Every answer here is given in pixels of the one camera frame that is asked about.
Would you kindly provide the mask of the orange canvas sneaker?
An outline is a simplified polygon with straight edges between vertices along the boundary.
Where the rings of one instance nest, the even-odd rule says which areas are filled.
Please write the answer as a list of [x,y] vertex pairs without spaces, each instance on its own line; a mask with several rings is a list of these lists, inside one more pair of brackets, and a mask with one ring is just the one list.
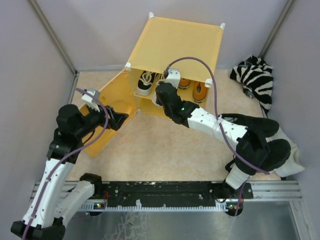
[[192,98],[196,103],[202,103],[207,96],[208,89],[204,82],[194,81]]
[[186,79],[186,78],[181,78],[178,84],[178,88],[185,90],[188,89],[189,86],[191,84],[191,80],[190,79]]

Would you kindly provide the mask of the black white canvas sneaker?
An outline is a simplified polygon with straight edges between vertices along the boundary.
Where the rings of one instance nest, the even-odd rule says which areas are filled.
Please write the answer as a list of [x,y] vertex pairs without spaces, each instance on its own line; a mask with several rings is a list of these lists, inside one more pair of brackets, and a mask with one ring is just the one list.
[[159,73],[143,71],[136,87],[136,93],[141,96],[148,96],[152,92],[153,83],[160,76]]

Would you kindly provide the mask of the black chunky sneaker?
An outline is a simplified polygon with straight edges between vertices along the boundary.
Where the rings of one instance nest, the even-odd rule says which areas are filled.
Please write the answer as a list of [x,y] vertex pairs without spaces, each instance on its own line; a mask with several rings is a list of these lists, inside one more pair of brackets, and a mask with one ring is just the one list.
[[274,136],[280,128],[277,121],[263,117],[253,117],[238,113],[223,113],[221,117],[224,120],[237,125],[258,127],[266,138]]
[[[291,146],[289,142],[284,139],[272,140],[267,143],[267,146],[270,152],[258,168],[266,172],[271,172],[285,164],[291,154]],[[255,175],[257,172],[237,157],[234,157],[233,160],[228,162],[224,168],[230,172],[233,167],[238,167],[242,172],[250,176]]]

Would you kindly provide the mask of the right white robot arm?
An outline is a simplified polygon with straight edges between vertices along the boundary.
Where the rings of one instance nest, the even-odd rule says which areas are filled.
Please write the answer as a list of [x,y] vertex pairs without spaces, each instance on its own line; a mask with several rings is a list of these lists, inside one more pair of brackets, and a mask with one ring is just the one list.
[[164,113],[173,122],[206,133],[224,143],[235,154],[235,165],[225,178],[223,192],[235,198],[243,183],[256,172],[268,174],[261,165],[270,153],[262,131],[257,126],[229,122],[221,115],[214,116],[198,104],[181,100],[175,87],[162,83],[156,87],[156,97]]

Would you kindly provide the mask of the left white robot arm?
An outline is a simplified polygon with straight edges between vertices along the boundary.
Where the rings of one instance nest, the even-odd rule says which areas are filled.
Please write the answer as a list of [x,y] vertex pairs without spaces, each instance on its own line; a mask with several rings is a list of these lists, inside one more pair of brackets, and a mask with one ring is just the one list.
[[89,198],[104,192],[101,176],[85,173],[69,194],[59,202],[59,194],[80,151],[87,143],[83,138],[96,128],[117,131],[129,114],[99,106],[83,115],[74,104],[58,111],[53,141],[49,145],[45,170],[33,201],[22,220],[13,222],[10,231],[23,240],[61,240],[67,225],[80,206]]

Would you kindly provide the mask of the yellow plastic shoe cabinet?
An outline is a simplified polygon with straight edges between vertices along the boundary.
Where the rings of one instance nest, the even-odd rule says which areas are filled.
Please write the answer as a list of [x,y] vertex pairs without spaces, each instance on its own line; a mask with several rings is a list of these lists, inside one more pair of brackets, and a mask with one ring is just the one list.
[[144,71],[162,74],[171,64],[182,79],[190,81],[187,89],[178,89],[182,100],[194,101],[202,89],[213,93],[211,73],[216,69],[225,24],[210,25],[149,14],[149,19],[125,64],[137,108],[145,114],[165,118],[164,110],[152,99],[154,92],[140,95],[138,80]]

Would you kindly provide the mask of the zebra striped cloth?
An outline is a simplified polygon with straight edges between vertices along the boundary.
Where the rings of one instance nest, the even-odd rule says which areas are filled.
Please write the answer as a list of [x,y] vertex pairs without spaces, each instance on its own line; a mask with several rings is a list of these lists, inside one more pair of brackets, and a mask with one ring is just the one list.
[[267,114],[272,106],[272,71],[265,60],[251,55],[232,68],[229,78],[241,84],[246,96],[257,99]]

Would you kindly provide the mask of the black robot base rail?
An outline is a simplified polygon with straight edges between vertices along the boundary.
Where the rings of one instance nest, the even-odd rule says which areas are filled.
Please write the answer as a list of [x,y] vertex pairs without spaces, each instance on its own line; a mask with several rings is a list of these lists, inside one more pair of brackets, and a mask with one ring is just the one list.
[[34,186],[31,215],[38,221],[70,219],[76,212],[224,212],[238,216],[244,202],[302,199],[295,181],[252,181],[233,189],[218,181],[103,181],[85,173],[66,182],[59,174]]

